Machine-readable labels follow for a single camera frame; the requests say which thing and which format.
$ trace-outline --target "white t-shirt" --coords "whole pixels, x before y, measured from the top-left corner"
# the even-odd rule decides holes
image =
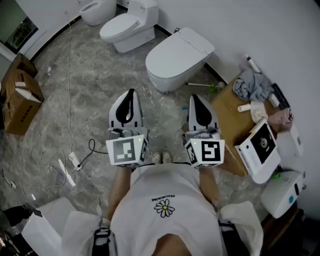
[[[199,171],[187,164],[136,169],[111,221],[119,256],[150,256],[158,239],[179,236],[194,256],[221,256],[216,212],[199,189]]]

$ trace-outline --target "white cable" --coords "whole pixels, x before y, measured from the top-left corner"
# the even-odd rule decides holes
[[[71,131],[71,103],[70,103],[70,58],[71,58],[71,39],[72,39],[72,29],[71,29],[71,25],[69,23],[69,27],[70,27],[70,43],[69,43],[69,61],[68,61],[68,77],[67,77],[67,81],[68,81],[68,94],[69,94],[69,131],[72,135],[72,143],[71,143],[71,147],[70,147],[70,154],[72,153],[72,147],[74,145],[75,142],[75,137],[74,134]]]
[[[72,147],[74,145],[74,141],[75,141],[75,137],[74,137],[74,134],[72,133],[71,131],[71,102],[70,102],[70,59],[71,59],[71,41],[72,41],[72,29],[71,29],[71,25],[70,23],[68,23],[69,25],[69,28],[70,28],[70,41],[69,41],[69,60],[68,60],[68,75],[67,75],[67,82],[68,82],[68,94],[69,94],[69,110],[68,110],[68,113],[69,113],[69,131],[72,135],[72,143],[71,143],[71,147],[70,147],[70,153],[72,152]],[[49,170],[49,173],[50,173],[50,176],[53,180],[57,180],[58,179],[58,172],[57,170],[51,165],[51,163],[58,163],[59,165],[61,164],[60,162],[58,161],[55,161],[55,160],[51,160],[48,164],[43,164],[42,162],[42,155],[44,154],[44,152],[46,151],[51,151],[51,150],[57,150],[57,152],[59,150],[61,150],[62,152],[62,155],[63,155],[63,169],[64,169],[64,181],[62,184],[54,184],[54,185],[51,185],[51,186],[44,186],[44,185],[26,185],[27,187],[41,187],[41,188],[52,188],[52,187],[61,187],[63,186],[66,181],[67,181],[67,175],[72,175],[75,171],[73,170],[73,172],[70,174],[67,172],[66,170],[66,159],[65,159],[65,153],[64,151],[59,148],[59,147],[55,147],[55,148],[50,148],[50,149],[45,149],[44,151],[42,151],[41,153],[41,156],[40,156],[40,163],[42,166],[44,167],[48,167],[48,170]],[[51,168],[55,171],[55,177],[52,175],[52,172],[51,172]]]
[[[59,147],[55,147],[55,148],[50,148],[50,149],[45,149],[44,151],[42,151],[42,153],[41,153],[41,156],[40,156],[40,163],[41,163],[41,165],[42,166],[45,166],[45,167],[49,167],[48,168],[48,170],[49,170],[49,173],[50,173],[50,175],[51,175],[51,178],[53,179],[53,180],[57,180],[57,178],[58,178],[58,172],[57,172],[57,170],[53,167],[53,166],[51,166],[51,163],[58,163],[59,165],[60,165],[60,163],[58,162],[58,161],[55,161],[55,160],[51,160],[48,164],[43,164],[43,162],[42,162],[42,155],[44,154],[44,152],[46,152],[46,151],[51,151],[51,150],[57,150],[57,152],[59,151],[59,150],[61,150],[61,152],[62,152],[62,155],[63,155],[63,169],[64,169],[64,181],[63,181],[63,183],[62,184],[59,184],[59,185],[57,185],[57,184],[54,184],[54,185],[51,185],[51,186],[44,186],[44,185],[26,185],[27,187],[42,187],[42,188],[52,188],[52,187],[61,187],[61,186],[63,186],[65,183],[66,183],[66,181],[67,181],[67,170],[66,170],[66,159],[65,159],[65,153],[64,153],[64,151],[61,149],[61,148],[59,148]],[[56,177],[53,177],[53,175],[51,174],[51,172],[50,172],[50,168],[52,168],[52,169],[54,169],[54,171],[55,171],[55,174],[56,174]]]

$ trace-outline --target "shoe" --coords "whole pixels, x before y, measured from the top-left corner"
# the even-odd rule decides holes
[[[170,152],[168,152],[168,151],[163,152],[163,154],[162,154],[162,162],[164,164],[168,164],[168,163],[172,163],[173,162],[173,158],[172,158],[172,155],[170,154]]]
[[[160,152],[156,152],[154,153],[154,155],[152,156],[152,163],[155,165],[159,165],[161,164],[161,160],[162,160],[162,155]]]

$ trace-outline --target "toilet lid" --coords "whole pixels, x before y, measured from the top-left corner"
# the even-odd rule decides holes
[[[190,28],[174,33],[145,59],[148,71],[159,78],[176,77],[201,62],[215,47]]]
[[[102,38],[112,38],[137,27],[140,24],[138,18],[131,14],[121,14],[109,20],[100,30]]]

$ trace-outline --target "power strip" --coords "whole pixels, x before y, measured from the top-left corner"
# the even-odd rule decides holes
[[[70,153],[69,159],[73,163],[73,166],[74,166],[74,168],[76,168],[77,171],[79,171],[82,168],[82,166],[80,165],[80,162],[74,152]]]

